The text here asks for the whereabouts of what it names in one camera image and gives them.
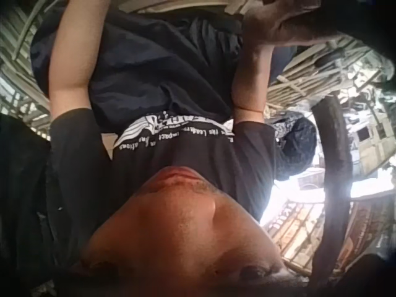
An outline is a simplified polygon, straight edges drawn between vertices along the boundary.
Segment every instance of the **nose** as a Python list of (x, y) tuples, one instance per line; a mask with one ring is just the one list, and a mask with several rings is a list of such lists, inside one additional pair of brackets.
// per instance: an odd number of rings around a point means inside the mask
[(147, 246), (150, 262), (158, 262), (157, 256), (162, 258), (166, 253), (173, 266), (181, 261), (185, 266), (194, 265), (199, 251), (213, 241), (213, 195), (196, 193), (188, 184), (174, 184), (149, 197), (139, 208), (139, 224), (144, 226), (140, 240)]

